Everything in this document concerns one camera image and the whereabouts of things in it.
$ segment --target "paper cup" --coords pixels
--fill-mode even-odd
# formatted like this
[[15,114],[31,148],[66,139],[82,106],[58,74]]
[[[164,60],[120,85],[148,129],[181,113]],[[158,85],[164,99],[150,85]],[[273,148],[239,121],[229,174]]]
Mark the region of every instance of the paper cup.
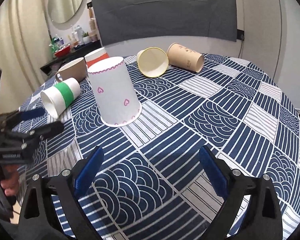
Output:
[[54,119],[57,119],[80,93],[81,88],[77,80],[69,78],[41,91],[40,96],[44,108]]
[[105,58],[109,58],[109,55],[106,52],[105,48],[100,48],[85,55],[84,58],[87,62],[87,67],[90,68],[93,64],[97,63],[98,61],[103,60]]
[[169,64],[185,68],[194,72],[200,72],[204,64],[204,56],[199,52],[188,49],[178,43],[170,45],[167,55]]
[[86,62],[83,57],[80,57],[62,66],[56,73],[56,80],[62,82],[63,80],[73,77],[80,83],[86,76]]
[[142,110],[123,57],[101,60],[88,68],[101,121],[120,127],[135,121]]
[[137,63],[143,75],[159,77],[167,70],[169,60],[162,49],[151,47],[138,52]]

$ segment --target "gray headboard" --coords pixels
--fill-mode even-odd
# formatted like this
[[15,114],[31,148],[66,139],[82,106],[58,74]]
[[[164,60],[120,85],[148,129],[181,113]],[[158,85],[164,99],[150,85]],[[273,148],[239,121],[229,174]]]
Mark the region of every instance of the gray headboard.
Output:
[[235,0],[92,0],[103,45],[156,36],[236,41]]

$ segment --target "table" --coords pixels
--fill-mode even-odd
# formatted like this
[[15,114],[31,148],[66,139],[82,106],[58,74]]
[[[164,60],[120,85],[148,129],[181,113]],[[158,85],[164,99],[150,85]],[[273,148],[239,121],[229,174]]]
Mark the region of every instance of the table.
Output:
[[[143,105],[140,117],[121,128],[105,126],[89,79],[82,81],[81,95],[60,116],[65,131],[41,142],[33,164],[20,168],[18,200],[34,174],[57,175],[99,145],[105,161],[79,203],[103,238],[197,239],[222,204],[197,155],[208,144],[231,168],[270,175],[286,239],[300,222],[300,119],[287,96],[262,70],[238,58],[205,54],[200,73],[169,66],[158,78],[143,76],[135,56],[125,62]],[[42,107],[39,92],[54,82],[43,84],[20,109]],[[17,130],[52,121],[46,113]],[[64,231],[73,235],[58,198],[53,200]]]

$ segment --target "green band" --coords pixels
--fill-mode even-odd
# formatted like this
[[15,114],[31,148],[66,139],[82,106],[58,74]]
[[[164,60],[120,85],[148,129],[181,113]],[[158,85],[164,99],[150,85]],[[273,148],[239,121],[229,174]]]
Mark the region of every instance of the green band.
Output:
[[67,108],[74,100],[74,96],[73,96],[73,93],[72,93],[70,87],[66,83],[61,82],[61,83],[56,84],[55,88],[60,91],[60,93],[65,101],[66,108]]

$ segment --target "potted plant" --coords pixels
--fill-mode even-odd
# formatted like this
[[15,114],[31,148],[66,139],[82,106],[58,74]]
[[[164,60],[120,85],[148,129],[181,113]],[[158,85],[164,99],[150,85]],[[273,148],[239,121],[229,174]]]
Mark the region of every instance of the potted plant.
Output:
[[84,44],[88,44],[91,42],[90,36],[87,32],[83,34],[83,42]]

